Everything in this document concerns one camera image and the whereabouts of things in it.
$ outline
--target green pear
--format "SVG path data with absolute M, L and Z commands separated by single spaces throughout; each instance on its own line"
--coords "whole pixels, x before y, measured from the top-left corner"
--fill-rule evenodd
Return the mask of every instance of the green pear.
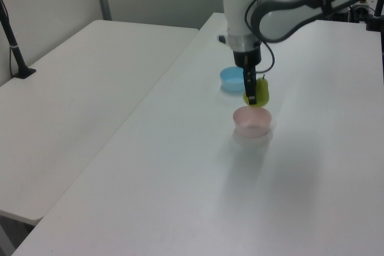
M 245 103 L 250 105 L 247 94 L 243 94 Z M 256 104 L 250 105 L 252 107 L 263 107 L 269 101 L 268 81 L 265 79 L 265 75 L 256 80 Z

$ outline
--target table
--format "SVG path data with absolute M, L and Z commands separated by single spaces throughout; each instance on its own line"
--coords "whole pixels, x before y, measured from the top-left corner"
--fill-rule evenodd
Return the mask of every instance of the table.
M 207 21 L 15 256 L 381 254 L 380 34 L 316 21 L 272 45 L 272 129 L 252 140 L 220 87 L 225 28 Z
M 35 225 L 196 35 L 92 22 L 0 88 L 0 215 Z

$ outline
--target cable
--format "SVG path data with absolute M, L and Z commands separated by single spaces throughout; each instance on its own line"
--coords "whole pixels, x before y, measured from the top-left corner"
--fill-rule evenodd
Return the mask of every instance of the cable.
M 247 27 L 249 28 L 249 30 L 250 30 L 254 35 L 256 35 L 256 33 L 255 33 L 254 29 L 252 28 L 252 26 L 248 23 L 247 16 L 248 16 L 248 12 L 249 12 L 249 10 L 251 9 L 252 5 L 253 5 L 256 1 L 258 1 L 258 0 L 254 0 L 254 1 L 251 2 L 251 4 L 248 6 L 247 10 L 245 11 L 245 16 L 244 16 L 245 24 L 247 25 Z M 256 71 L 256 73 L 259 73 L 259 74 L 268 72 L 268 71 L 271 70 L 271 69 L 273 68 L 273 66 L 275 65 L 275 55 L 274 55 L 274 52 L 272 51 L 272 49 L 270 48 L 270 46 L 267 44 L 267 42 L 264 42 L 264 41 L 263 41 L 263 43 L 264 43 L 264 45 L 266 46 L 266 48 L 268 48 L 269 52 L 271 52 L 271 56 L 272 56 L 272 64 L 271 64 L 271 66 L 270 66 L 268 69 L 266 69 L 266 70 L 263 70 L 263 71 Z
M 13 78 L 13 74 L 12 74 L 12 66 L 11 66 L 11 60 L 12 60 L 12 49 L 11 49 L 11 47 L 10 47 L 10 73 L 11 73 L 11 78 Z
M 267 42 L 263 42 L 263 43 L 264 43 L 264 45 L 266 46 L 266 48 L 268 48 L 269 52 L 271 52 L 271 56 L 272 56 L 272 64 L 271 64 L 271 66 L 270 66 L 268 69 L 266 69 L 266 70 L 256 71 L 256 73 L 259 73 L 259 74 L 267 73 L 267 72 L 268 72 L 269 70 L 271 70 L 271 69 L 274 67 L 274 65 L 275 65 L 275 55 L 274 55 L 274 52 L 272 51 L 272 49 L 270 48 L 270 46 L 268 45 Z
M 9 15 L 8 15 L 7 7 L 5 6 L 3 0 L 0 0 L 0 3 L 1 3 L 1 5 L 2 5 L 2 7 L 3 7 L 3 9 L 4 9 L 4 11 L 5 11 L 6 15 L 7 15 L 7 19 L 8 19 L 8 21 L 9 21 L 9 20 L 10 20 L 10 17 L 9 17 Z

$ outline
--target plastic bowl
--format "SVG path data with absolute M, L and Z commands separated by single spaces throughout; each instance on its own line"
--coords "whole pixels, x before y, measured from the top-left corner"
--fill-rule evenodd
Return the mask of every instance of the plastic bowl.
M 257 138 L 268 132 L 272 116 L 267 109 L 244 106 L 233 114 L 236 131 L 245 137 Z
M 231 92 L 242 92 L 244 88 L 243 70 L 240 67 L 228 67 L 220 72 L 223 88 Z

